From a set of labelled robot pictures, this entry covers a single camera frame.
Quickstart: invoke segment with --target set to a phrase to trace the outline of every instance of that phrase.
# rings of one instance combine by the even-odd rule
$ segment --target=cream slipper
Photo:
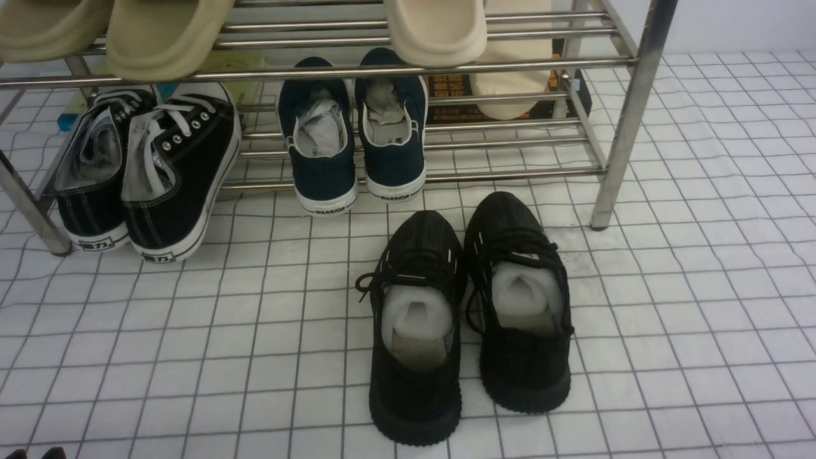
[[[195,72],[235,0],[116,0],[108,30],[115,75],[163,81]]]
[[[80,52],[108,26],[113,0],[0,2],[0,61],[34,62]]]
[[[394,51],[423,67],[467,64],[485,50],[482,0],[384,0]]]
[[[552,0],[487,0],[486,10],[494,14],[545,12],[552,10]],[[497,27],[499,32],[541,29],[542,24],[511,24]],[[510,62],[514,60],[544,60],[552,58],[552,40],[507,40],[490,42],[480,62]],[[549,70],[503,72],[470,75],[474,96],[506,96],[545,92]],[[535,101],[520,104],[479,104],[479,110],[493,119],[514,119],[533,108]]]

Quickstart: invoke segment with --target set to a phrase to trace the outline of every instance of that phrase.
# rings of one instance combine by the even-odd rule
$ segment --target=white wall
[[[650,0],[612,0],[639,39]],[[816,48],[814,0],[680,0],[666,53]]]

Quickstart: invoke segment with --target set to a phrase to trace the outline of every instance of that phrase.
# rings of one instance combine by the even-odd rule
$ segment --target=black canvas shoe
[[[99,94],[78,120],[54,177],[65,230],[84,251],[101,252],[130,241],[119,200],[131,119],[154,109],[150,86]]]
[[[237,108],[220,83],[181,84],[166,104],[133,118],[122,202],[146,261],[180,261],[201,245],[240,141]]]

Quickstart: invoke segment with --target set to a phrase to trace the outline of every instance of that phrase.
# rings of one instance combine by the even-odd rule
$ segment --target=shoe rack
[[[370,5],[380,3],[381,0],[237,0],[236,8],[257,7],[322,7],[337,5]],[[546,120],[512,120],[493,121],[484,123],[465,123],[454,125],[430,125],[430,132],[464,132],[488,131],[496,129],[540,129],[537,137],[516,138],[506,140],[475,140],[451,141],[445,143],[430,143],[426,145],[426,155],[433,155],[439,150],[522,148],[540,145],[576,145],[583,144],[591,166],[587,167],[551,167],[536,169],[521,169],[517,171],[501,172],[459,172],[429,174],[427,183],[446,182],[489,182],[498,180],[541,179],[553,177],[596,176],[600,188],[592,212],[590,226],[594,230],[603,230],[609,226],[615,201],[618,197],[623,174],[627,169],[629,157],[635,137],[641,125],[641,119],[649,99],[650,90],[655,73],[659,65],[663,46],[666,42],[669,26],[674,16],[677,0],[651,0],[649,12],[646,16],[643,34],[638,45],[632,35],[623,26],[623,22],[610,4],[610,0],[572,0],[571,11],[554,11],[546,13],[531,13],[523,15],[488,15],[489,40],[513,40],[533,38],[564,38],[565,46],[560,59],[523,60],[513,62],[472,63],[455,68],[425,69],[414,66],[400,67],[366,67],[340,66],[332,69],[292,69],[269,67],[241,72],[222,72],[217,74],[193,74],[182,82],[232,82],[240,80],[281,81],[286,79],[313,79],[313,78],[357,78],[373,77],[376,75],[403,75],[403,74],[474,74],[480,72],[516,72],[523,70],[557,70],[560,75],[560,91],[543,92],[540,94],[525,94],[513,96],[487,97],[450,97],[434,99],[432,105],[475,104],[483,101],[508,100],[554,100],[555,112],[553,119]],[[556,23],[555,27],[542,27],[541,30],[525,28],[521,32],[490,32],[490,25],[512,23]],[[220,39],[215,43],[215,50],[259,50],[274,48],[309,48],[309,47],[376,47],[389,44],[387,24],[385,20],[331,20],[331,21],[302,21],[302,22],[268,22],[268,23],[236,23],[226,24],[222,29]],[[357,36],[344,33],[337,38],[274,38],[274,39],[236,39],[237,33],[268,33],[268,32],[342,32],[366,31]],[[581,39],[586,37],[608,37],[617,51],[611,56],[581,57]],[[85,56],[104,53],[104,44],[96,43],[77,56],[65,58],[72,76],[44,77],[44,78],[7,78],[0,79],[0,91],[16,91],[9,107],[0,112],[0,123],[14,108],[26,90],[41,88],[79,88],[85,97],[90,96],[94,88],[105,86],[121,86],[128,84],[114,76],[91,76],[85,61]],[[601,146],[589,124],[588,115],[584,112],[578,95],[573,89],[572,79],[576,69],[596,69],[609,67],[625,67],[630,73],[630,83],[626,91],[620,119],[615,130],[614,140],[608,155],[601,150]],[[567,101],[571,100],[576,115],[567,117]],[[239,105],[239,110],[247,112],[274,111],[274,104]],[[570,127],[576,133],[569,136],[550,136],[548,128]],[[20,178],[12,167],[6,155],[0,150],[0,188],[8,193],[11,201],[20,209],[34,231],[42,238],[55,255],[67,255],[71,244],[67,236],[53,223],[49,217],[53,198],[54,172],[64,155],[65,144],[57,154],[42,184],[36,191],[32,191]],[[282,140],[279,132],[254,131],[244,134],[245,140]],[[279,150],[250,150],[242,151],[239,158],[247,159],[288,159],[286,151]],[[290,181],[281,180],[251,180],[247,182],[228,181],[224,183],[222,192],[247,193],[252,191],[285,191],[291,189]]]

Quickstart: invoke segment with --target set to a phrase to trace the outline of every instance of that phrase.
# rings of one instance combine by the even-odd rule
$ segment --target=white rubber sole
[[[127,232],[127,223],[124,221],[121,225],[111,229],[107,233],[98,234],[96,236],[80,236],[78,234],[72,234],[69,231],[66,232],[73,243],[77,244],[77,247],[83,252],[116,250],[131,241],[131,237]]]
[[[300,201],[300,205],[311,216],[333,216],[347,213],[357,201],[357,184],[343,196],[329,201],[315,201],[304,198],[295,188],[295,194]]]
[[[392,9],[386,5],[386,16],[398,14],[397,9]],[[487,46],[487,24],[484,16],[473,25],[472,32],[468,36],[470,39],[461,39],[461,47],[458,49],[444,49],[438,51],[431,50],[432,45],[428,43],[417,43],[411,37],[411,33],[403,29],[399,20],[389,19],[388,35],[391,37],[391,46],[402,60],[411,65],[420,67],[451,67],[453,65],[467,64],[473,62],[481,56]]]
[[[428,85],[425,84],[425,78],[419,77],[419,82],[422,83],[422,90],[425,92],[425,119],[424,123],[428,122]],[[424,128],[422,129],[422,158],[424,161],[425,158],[425,132],[427,131]],[[422,188],[425,186],[425,176],[426,176],[426,167],[422,168],[422,172],[419,176],[412,181],[399,186],[386,186],[381,185],[375,181],[373,181],[368,176],[368,171],[366,170],[366,188],[369,190],[371,194],[375,197],[382,199],[386,203],[405,203],[410,201],[411,199],[415,198]]]
[[[227,154],[221,161],[218,172],[215,174],[216,178],[210,185],[210,190],[207,192],[206,200],[204,201],[204,210],[198,217],[196,225],[184,239],[168,247],[162,248],[145,248],[133,243],[133,248],[146,260],[151,263],[172,263],[174,261],[182,261],[189,258],[204,241],[204,234],[206,234],[207,226],[210,224],[210,215],[212,214],[215,197],[218,195],[221,185],[227,178],[229,170],[235,164],[238,158],[238,147],[241,144],[241,119],[238,117],[238,109],[233,102],[232,96],[227,93],[230,103],[233,105],[233,112],[235,116],[235,124],[233,126],[233,138],[227,147]]]

